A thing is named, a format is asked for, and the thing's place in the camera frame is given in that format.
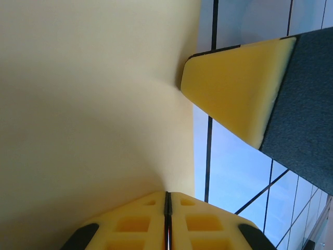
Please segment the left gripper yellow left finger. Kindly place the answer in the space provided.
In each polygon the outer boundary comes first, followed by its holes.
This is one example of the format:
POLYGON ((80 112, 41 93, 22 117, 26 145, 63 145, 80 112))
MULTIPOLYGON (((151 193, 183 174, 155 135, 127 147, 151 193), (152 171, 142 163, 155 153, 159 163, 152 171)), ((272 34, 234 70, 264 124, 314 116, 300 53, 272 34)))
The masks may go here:
POLYGON ((61 249, 167 249, 166 192, 155 192, 85 221, 61 249))

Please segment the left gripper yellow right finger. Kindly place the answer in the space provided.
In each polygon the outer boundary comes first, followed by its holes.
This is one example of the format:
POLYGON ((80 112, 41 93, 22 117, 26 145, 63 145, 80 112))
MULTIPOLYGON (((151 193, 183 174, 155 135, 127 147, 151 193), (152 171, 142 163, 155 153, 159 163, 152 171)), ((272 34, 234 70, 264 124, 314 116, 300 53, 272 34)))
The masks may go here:
POLYGON ((179 192, 166 193, 166 249, 275 249, 250 220, 179 192))

